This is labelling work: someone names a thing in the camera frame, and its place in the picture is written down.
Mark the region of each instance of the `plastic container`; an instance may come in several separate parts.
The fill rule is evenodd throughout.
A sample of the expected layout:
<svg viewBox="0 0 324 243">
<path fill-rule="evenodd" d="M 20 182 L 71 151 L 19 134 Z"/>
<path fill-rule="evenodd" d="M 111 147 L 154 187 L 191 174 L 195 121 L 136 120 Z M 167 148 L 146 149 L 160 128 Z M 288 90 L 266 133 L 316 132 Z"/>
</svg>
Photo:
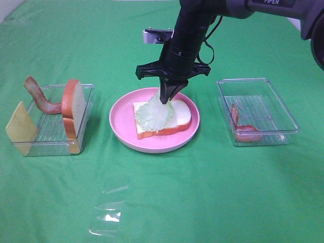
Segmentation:
<svg viewBox="0 0 324 243">
<path fill-rule="evenodd" d="M 86 108 L 82 117 L 80 129 L 75 140 L 68 141 L 62 114 L 46 114 L 40 111 L 34 102 L 31 101 L 27 112 L 38 127 L 34 141 L 12 142 L 15 146 L 30 147 L 26 156 L 56 156 L 70 155 L 69 146 L 78 144 L 80 153 L 83 150 L 83 137 L 87 121 L 93 108 L 93 85 L 82 85 L 85 94 Z M 46 98 L 51 102 L 61 102 L 65 85 L 50 85 L 41 87 Z"/>
<path fill-rule="evenodd" d="M 298 133 L 295 119 L 266 78 L 239 78 L 217 81 L 220 105 L 235 146 L 282 145 Z M 238 125 L 231 115 L 238 109 Z M 258 131 L 245 131 L 252 125 Z"/>
</svg>

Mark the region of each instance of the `white bread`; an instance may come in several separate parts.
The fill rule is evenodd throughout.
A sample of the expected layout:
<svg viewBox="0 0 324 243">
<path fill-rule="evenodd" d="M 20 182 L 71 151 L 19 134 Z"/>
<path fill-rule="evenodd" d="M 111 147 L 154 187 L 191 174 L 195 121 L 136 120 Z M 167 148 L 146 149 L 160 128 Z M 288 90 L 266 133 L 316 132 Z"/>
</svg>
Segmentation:
<svg viewBox="0 0 324 243">
<path fill-rule="evenodd" d="M 135 102 L 133 103 L 134 114 L 139 109 L 140 106 L 144 105 L 147 102 Z M 169 122 L 166 124 L 166 128 L 160 131 L 144 131 L 136 123 L 137 138 L 147 138 L 153 135 L 170 135 L 179 131 L 186 130 L 191 124 L 191 112 L 189 107 L 182 100 L 172 100 L 171 101 L 174 114 Z"/>
<path fill-rule="evenodd" d="M 70 79 L 62 97 L 62 116 L 65 133 L 68 140 L 77 139 L 86 102 L 81 83 L 77 79 Z M 69 144 L 70 153 L 80 153 L 78 141 Z"/>
</svg>

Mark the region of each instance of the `green tablecloth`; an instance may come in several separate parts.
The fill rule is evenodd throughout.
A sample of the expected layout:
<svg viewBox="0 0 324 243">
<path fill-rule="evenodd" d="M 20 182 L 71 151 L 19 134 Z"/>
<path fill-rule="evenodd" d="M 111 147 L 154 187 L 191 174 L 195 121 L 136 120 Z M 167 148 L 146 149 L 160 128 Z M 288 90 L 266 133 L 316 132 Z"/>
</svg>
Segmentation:
<svg viewBox="0 0 324 243">
<path fill-rule="evenodd" d="M 286 18 L 223 20 L 210 40 L 210 75 L 182 91 L 201 115 L 187 145 L 144 154 L 113 134 L 115 101 L 158 86 L 135 76 L 161 50 L 141 31 L 173 28 L 178 12 L 177 1 L 27 0 L 0 25 L 0 242 L 324 241 L 324 76 Z M 10 144 L 5 126 L 18 102 L 30 101 L 22 86 L 29 74 L 41 86 L 70 78 L 95 85 L 80 155 L 23 157 Z M 301 127 L 291 144 L 232 145 L 215 82 L 239 77 L 272 81 Z M 102 226 L 113 237 L 90 237 L 96 207 L 117 188 L 120 221 Z"/>
</svg>

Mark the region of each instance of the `robotic arm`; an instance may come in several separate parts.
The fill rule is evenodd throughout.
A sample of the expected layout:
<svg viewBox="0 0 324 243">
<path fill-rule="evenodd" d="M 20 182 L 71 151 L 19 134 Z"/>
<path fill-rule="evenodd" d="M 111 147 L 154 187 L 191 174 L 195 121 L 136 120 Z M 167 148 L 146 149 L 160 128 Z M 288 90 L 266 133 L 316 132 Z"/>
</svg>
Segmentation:
<svg viewBox="0 0 324 243">
<path fill-rule="evenodd" d="M 311 49 L 324 70 L 324 1 L 323 0 L 180 0 L 180 13 L 173 31 L 146 29 L 150 43 L 163 44 L 158 61 L 139 65 L 138 79 L 158 76 L 163 104 L 188 85 L 188 79 L 208 75 L 210 67 L 195 62 L 209 26 L 217 16 L 245 19 L 263 12 L 301 21 L 301 38 L 311 38 Z"/>
</svg>

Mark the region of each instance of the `bacon strip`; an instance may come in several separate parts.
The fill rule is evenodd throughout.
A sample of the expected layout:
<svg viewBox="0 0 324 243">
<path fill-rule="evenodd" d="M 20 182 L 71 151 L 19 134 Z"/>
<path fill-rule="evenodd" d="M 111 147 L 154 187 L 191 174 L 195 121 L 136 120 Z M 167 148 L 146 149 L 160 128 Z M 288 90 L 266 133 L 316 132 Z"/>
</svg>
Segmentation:
<svg viewBox="0 0 324 243">
<path fill-rule="evenodd" d="M 253 126 L 253 125 L 245 125 L 245 126 L 239 126 L 238 125 L 238 109 L 237 107 L 232 104 L 232 110 L 231 110 L 231 116 L 233 118 L 235 127 L 237 127 L 238 132 L 258 132 L 259 130 Z M 262 138 L 262 134 L 251 134 L 251 135 L 239 135 L 235 134 L 236 140 L 238 142 L 258 142 Z"/>
<path fill-rule="evenodd" d="M 25 80 L 24 87 L 32 95 L 36 106 L 42 112 L 47 114 L 60 114 L 62 103 L 52 103 L 48 101 L 38 86 L 36 80 L 32 76 L 28 76 Z"/>
</svg>

